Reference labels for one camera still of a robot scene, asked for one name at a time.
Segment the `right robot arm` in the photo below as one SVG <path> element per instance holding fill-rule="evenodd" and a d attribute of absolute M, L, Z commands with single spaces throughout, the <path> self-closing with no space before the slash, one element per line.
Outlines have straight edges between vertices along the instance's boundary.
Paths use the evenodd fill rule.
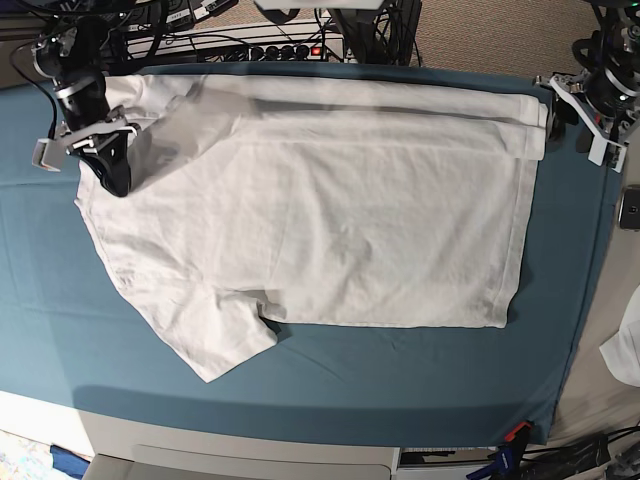
<path fill-rule="evenodd" d="M 74 156 L 89 167 L 108 193 L 119 198 L 129 194 L 128 149 L 143 127 L 133 119 L 130 107 L 109 103 L 107 76 L 127 64 L 111 64 L 104 54 L 112 36 L 120 31 L 117 19 L 151 4 L 125 1 L 118 7 L 78 11 L 19 3 L 30 13 L 50 16 L 45 31 L 22 47 L 30 51 L 36 71 L 52 82 L 51 92 L 17 65 L 15 53 L 9 56 L 14 71 L 37 88 L 52 109 L 47 136 L 34 146 L 34 166 L 58 172 L 65 158 Z"/>

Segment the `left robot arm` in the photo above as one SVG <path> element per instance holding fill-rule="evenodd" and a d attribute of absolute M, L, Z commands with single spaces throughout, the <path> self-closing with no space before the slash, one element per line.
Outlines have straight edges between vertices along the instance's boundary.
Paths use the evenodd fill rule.
<path fill-rule="evenodd" d="M 572 44 L 581 71 L 538 76 L 534 84 L 552 92 L 548 139 L 558 141 L 566 125 L 583 123 L 576 150 L 619 172 L 639 129 L 639 3 L 590 5 L 598 28 Z"/>

